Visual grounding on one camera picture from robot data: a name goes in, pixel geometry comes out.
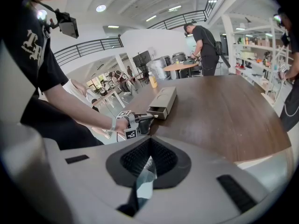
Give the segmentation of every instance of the wooden table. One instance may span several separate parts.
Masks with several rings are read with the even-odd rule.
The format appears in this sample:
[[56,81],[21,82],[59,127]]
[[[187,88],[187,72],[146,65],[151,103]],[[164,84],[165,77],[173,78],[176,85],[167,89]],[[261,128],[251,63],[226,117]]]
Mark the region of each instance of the wooden table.
[[172,64],[163,68],[164,71],[176,71],[177,78],[180,79],[179,70],[187,69],[189,70],[189,76],[191,76],[191,67],[197,66],[198,63],[194,63],[191,65],[184,65],[184,64]]
[[125,105],[115,90],[108,91],[107,95],[100,97],[97,101],[93,102],[93,106],[96,106],[100,102],[105,102],[105,99],[106,99],[109,102],[109,104],[112,106],[112,108],[114,108],[114,105],[112,104],[111,100],[109,99],[109,97],[112,96],[112,94],[114,94],[116,96],[116,98],[120,102],[121,106],[124,108]]
[[150,134],[216,152],[233,162],[251,161],[291,146],[282,123],[262,95],[240,76],[193,77],[147,85],[126,110],[145,113],[159,90],[176,86],[166,120],[154,120]]

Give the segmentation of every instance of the wrist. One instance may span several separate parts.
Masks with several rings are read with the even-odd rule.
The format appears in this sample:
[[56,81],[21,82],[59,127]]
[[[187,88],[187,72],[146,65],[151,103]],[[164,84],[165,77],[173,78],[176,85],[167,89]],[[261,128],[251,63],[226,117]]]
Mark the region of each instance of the wrist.
[[110,131],[114,131],[116,129],[117,129],[117,120],[116,120],[116,118],[112,118]]

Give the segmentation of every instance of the hand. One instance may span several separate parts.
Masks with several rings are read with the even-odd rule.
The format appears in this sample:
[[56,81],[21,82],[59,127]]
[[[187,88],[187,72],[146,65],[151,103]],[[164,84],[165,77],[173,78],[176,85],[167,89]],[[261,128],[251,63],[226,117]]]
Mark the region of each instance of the hand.
[[127,129],[128,125],[129,125],[129,123],[128,123],[127,119],[125,119],[125,118],[117,119],[115,131],[119,132],[122,135],[125,135],[124,129]]
[[283,80],[285,77],[285,73],[282,71],[278,72],[278,77],[279,77],[279,79]]

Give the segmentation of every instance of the person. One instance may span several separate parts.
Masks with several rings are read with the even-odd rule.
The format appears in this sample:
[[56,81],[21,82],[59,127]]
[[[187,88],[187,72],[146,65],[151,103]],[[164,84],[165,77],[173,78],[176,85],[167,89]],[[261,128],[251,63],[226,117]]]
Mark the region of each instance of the person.
[[278,14],[281,17],[281,22],[283,26],[289,33],[292,54],[293,54],[293,64],[291,68],[286,72],[279,72],[279,77],[283,80],[294,78],[293,88],[290,94],[285,100],[285,105],[280,114],[280,119],[285,130],[290,131],[299,121],[299,42],[297,41],[293,31],[292,22],[283,11],[282,8],[278,10]]
[[[99,109],[93,106],[93,103],[99,98],[96,94],[94,94],[90,89],[87,89],[83,84],[79,83],[74,79],[69,79],[69,81],[62,86],[67,92],[72,94],[81,100],[84,104],[88,105],[95,111],[99,112]],[[92,127],[92,129],[98,133],[103,135],[106,139],[110,139],[110,134],[108,132],[103,131],[100,128]]]
[[124,92],[125,95],[131,94],[129,91],[126,82],[123,82],[125,79],[122,77],[124,73],[120,70],[112,71],[109,73],[110,78],[115,77],[120,83],[120,89]]
[[184,30],[187,34],[193,34],[196,41],[196,49],[191,54],[191,58],[195,58],[200,53],[203,76],[213,76],[219,56],[216,53],[212,33],[203,26],[195,26],[192,23],[185,24]]
[[133,72],[132,72],[132,70],[131,70],[131,68],[130,68],[129,65],[128,65],[128,68],[127,68],[127,73],[128,73],[128,75],[129,75],[130,77],[133,76]]
[[[10,22],[4,24],[2,37],[10,56],[36,89],[21,123],[55,140],[61,150],[103,145],[81,124],[123,133],[128,122],[90,109],[62,87],[68,78],[51,51],[50,31],[37,19],[35,5],[32,0],[24,0],[9,17]],[[47,101],[39,99],[38,88]]]

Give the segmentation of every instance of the white printed logo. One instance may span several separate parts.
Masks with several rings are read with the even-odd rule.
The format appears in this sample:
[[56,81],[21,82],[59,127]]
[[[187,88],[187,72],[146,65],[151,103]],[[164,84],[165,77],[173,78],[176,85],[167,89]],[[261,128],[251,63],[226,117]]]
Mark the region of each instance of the white printed logo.
[[28,40],[23,42],[21,47],[31,54],[29,56],[30,59],[33,58],[34,60],[37,60],[37,64],[39,64],[42,55],[42,47],[36,44],[38,37],[31,30],[28,30],[27,37]]

